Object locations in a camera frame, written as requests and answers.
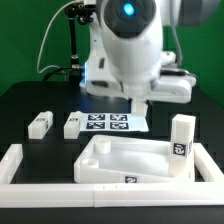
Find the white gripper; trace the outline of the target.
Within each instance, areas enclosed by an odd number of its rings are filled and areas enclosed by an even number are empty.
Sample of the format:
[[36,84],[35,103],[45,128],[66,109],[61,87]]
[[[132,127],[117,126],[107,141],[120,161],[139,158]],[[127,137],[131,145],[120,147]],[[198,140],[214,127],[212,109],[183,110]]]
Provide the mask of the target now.
[[140,101],[187,103],[191,100],[196,78],[186,72],[176,75],[177,70],[143,73],[89,72],[87,92],[96,96],[110,96]]

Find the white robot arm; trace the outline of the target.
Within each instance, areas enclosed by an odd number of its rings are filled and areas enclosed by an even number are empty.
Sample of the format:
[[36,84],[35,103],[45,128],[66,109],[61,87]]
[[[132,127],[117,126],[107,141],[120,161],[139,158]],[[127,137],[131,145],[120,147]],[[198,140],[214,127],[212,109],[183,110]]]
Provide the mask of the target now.
[[186,103],[196,80],[163,50],[163,28],[207,21],[221,0],[83,0],[91,12],[90,54],[81,86],[90,94]]

